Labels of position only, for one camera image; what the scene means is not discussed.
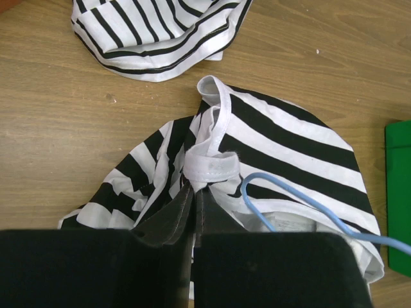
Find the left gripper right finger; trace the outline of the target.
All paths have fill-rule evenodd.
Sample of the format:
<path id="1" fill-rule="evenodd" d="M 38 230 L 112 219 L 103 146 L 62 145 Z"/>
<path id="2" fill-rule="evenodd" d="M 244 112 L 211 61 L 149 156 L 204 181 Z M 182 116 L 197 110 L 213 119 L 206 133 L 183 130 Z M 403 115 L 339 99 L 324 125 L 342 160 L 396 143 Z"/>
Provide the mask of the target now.
<path id="1" fill-rule="evenodd" d="M 195 196 L 196 307 L 371 307 L 354 254 L 339 235 L 248 232 L 209 189 Z"/>

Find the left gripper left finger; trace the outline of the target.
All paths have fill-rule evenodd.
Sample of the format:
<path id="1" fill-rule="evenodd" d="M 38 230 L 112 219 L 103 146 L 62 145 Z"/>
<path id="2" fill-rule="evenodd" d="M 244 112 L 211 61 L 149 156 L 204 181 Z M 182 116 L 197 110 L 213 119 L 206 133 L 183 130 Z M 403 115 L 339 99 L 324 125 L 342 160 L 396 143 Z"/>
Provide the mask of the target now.
<path id="1" fill-rule="evenodd" d="M 2 307 L 187 307 L 193 190 L 131 230 L 1 232 Z"/>

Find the light blue wire hanger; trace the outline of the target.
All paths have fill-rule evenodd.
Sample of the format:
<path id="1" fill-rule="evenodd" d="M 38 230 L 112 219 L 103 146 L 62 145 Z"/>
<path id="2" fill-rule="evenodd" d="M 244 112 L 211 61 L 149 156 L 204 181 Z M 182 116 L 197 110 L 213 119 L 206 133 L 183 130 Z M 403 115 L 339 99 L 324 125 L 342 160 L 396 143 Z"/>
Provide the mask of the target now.
<path id="1" fill-rule="evenodd" d="M 293 195 L 303 203 L 297 203 L 296 201 L 287 200 L 251 200 L 247 193 L 247 186 L 253 180 L 266 180 L 267 182 L 278 186 L 286 193 Z M 310 196 L 298 191 L 296 188 L 288 185 L 287 183 L 272 175 L 266 173 L 251 173 L 250 175 L 246 176 L 241 184 L 241 194 L 244 204 L 263 222 L 263 224 L 271 232 L 275 232 L 276 229 L 265 217 L 265 214 L 268 212 L 284 212 L 310 218 L 312 220 L 321 222 L 335 230 L 339 229 L 341 233 L 345 234 L 347 237 L 356 239 L 357 241 L 361 241 L 363 243 L 370 242 L 373 244 L 385 245 L 391 248 L 395 248 L 396 250 L 401 251 L 407 255 L 410 255 L 410 245 L 391 237 L 361 233 L 356 231 L 355 229 L 351 228 L 351 226 L 343 222 L 331 209 L 327 208 Z"/>

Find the wide-striped black white tank top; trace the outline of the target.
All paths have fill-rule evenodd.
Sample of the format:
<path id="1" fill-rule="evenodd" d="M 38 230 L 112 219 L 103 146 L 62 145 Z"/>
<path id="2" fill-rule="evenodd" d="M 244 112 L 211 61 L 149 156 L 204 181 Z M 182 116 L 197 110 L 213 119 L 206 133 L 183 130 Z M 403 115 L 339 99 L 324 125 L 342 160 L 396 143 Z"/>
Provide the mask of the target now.
<path id="1" fill-rule="evenodd" d="M 243 179 L 266 173 L 331 209 L 361 233 L 380 235 L 352 147 L 293 103 L 228 86 L 214 76 L 197 85 L 196 115 L 172 120 L 138 144 L 104 179 L 95 195 L 64 216 L 60 229 L 131 230 L 159 212 L 180 190 L 193 190 L 193 239 L 188 297 L 194 294 L 195 196 L 209 189 L 215 201 L 248 232 L 271 232 L 244 204 Z M 266 180 L 247 186 L 251 200 L 296 201 Z M 331 233 L 351 248 L 363 281 L 384 274 L 380 244 L 347 237 L 339 229 L 284 212 L 265 217 L 275 232 Z"/>

